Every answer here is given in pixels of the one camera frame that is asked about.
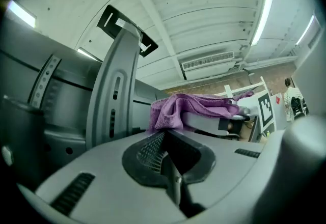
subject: gray plastic housing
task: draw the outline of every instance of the gray plastic housing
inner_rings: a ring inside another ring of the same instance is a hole
[[[98,72],[87,115],[86,148],[132,135],[132,103],[141,40],[128,23]]]
[[[228,135],[229,132],[226,129],[221,128],[219,118],[206,118],[201,115],[196,115],[190,112],[184,112],[181,114],[182,122],[194,129],[202,130],[215,135]]]
[[[268,142],[243,143],[178,131],[214,151],[216,165],[205,181],[188,186],[192,200],[206,209],[189,219],[162,188],[141,186],[124,170],[121,158],[132,144],[151,134],[97,146],[49,177],[36,191],[51,203],[80,172],[95,179],[70,218],[83,223],[261,223],[273,222],[280,207],[318,172],[326,158],[326,118],[305,117]],[[260,152],[258,158],[235,153]]]
[[[10,156],[9,166],[17,182],[34,191],[47,177],[43,112],[5,96],[0,121],[0,143]]]
[[[326,30],[323,28],[316,37],[311,51],[292,76],[295,87],[300,89],[312,115],[326,115],[325,49]]]
[[[51,55],[61,61],[46,84],[40,109],[45,118],[48,167],[54,172],[86,151],[87,114],[102,63],[29,27],[3,19],[0,27],[0,98],[8,95],[28,103],[38,76]],[[129,125],[132,129],[147,129],[150,104],[168,96],[135,80],[134,91],[130,93]],[[71,154],[66,152],[67,148],[72,149]]]

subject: wall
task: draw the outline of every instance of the wall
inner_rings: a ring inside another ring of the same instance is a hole
[[[253,70],[255,73],[251,76],[252,84],[258,83],[262,76],[273,94],[284,93],[286,86],[284,80],[291,77],[295,72],[293,62],[276,66],[270,66]],[[224,85],[230,85],[231,89],[249,86],[248,75],[245,72],[239,72],[219,79],[212,79],[205,82],[191,83],[185,86],[166,89],[169,94],[187,93],[187,94],[218,94],[225,92]]]
[[[303,63],[296,70],[293,81],[300,89],[310,114],[325,115],[326,103],[325,75],[326,75],[326,32],[325,29],[318,36]]]
[[[310,54],[310,52],[313,50],[311,47],[308,46],[311,40],[318,37],[319,33],[321,33],[322,29],[319,25],[316,24],[316,22],[311,25],[309,28],[307,34],[303,38],[303,44],[300,44],[295,47],[294,51],[297,55],[297,60],[294,62],[296,67],[301,66],[303,61],[307,58],[307,56]]]

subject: white ceiling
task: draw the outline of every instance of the white ceiling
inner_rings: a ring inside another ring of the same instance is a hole
[[[158,88],[186,83],[184,58],[235,51],[246,62],[286,57],[314,11],[313,0],[273,0],[258,44],[250,45],[263,0],[16,0],[37,16],[36,30],[103,59],[112,39],[97,22],[108,4],[141,27],[159,48],[139,57],[137,78]]]

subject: fluorescent light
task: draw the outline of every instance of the fluorescent light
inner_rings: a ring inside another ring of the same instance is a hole
[[[254,39],[253,39],[253,41],[251,43],[252,46],[257,45],[258,40],[260,39],[260,36],[263,33],[263,30],[265,28],[265,25],[266,25],[266,22],[267,22],[267,19],[268,19],[268,16],[269,16],[269,12],[270,12],[272,2],[273,2],[273,0],[265,0],[264,8],[263,8],[263,12],[262,12],[261,17],[260,17],[258,28],[257,28],[256,34],[254,36]]]
[[[314,18],[315,18],[315,16],[312,15],[312,17],[310,18],[310,21],[309,21],[309,23],[308,23],[308,26],[306,27],[306,29],[305,29],[304,33],[302,34],[302,36],[301,36],[301,37],[299,38],[299,40],[296,42],[296,45],[298,45],[298,44],[300,43],[300,41],[302,40],[302,38],[305,36],[305,34],[307,33],[308,29],[310,28],[310,26],[311,26],[311,24],[312,24]]]
[[[16,2],[10,1],[8,9],[15,13],[19,18],[25,21],[31,27],[35,27],[35,18],[21,8]]]
[[[92,58],[92,59],[96,60],[95,58],[93,58],[91,55],[88,55],[86,52],[84,52],[84,51],[81,50],[80,48],[77,50],[77,52],[79,52],[79,53],[81,53],[81,54],[83,54],[83,55],[85,55],[85,56],[87,56],[87,57],[89,57],[89,58]]]

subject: pink cloth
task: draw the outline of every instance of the pink cloth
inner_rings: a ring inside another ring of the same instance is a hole
[[[183,111],[209,118],[232,118],[239,112],[239,107],[236,104],[231,104],[230,100],[237,101],[253,94],[253,92],[247,92],[234,98],[175,94],[169,98],[157,100],[151,105],[149,130],[183,129],[180,117]]]

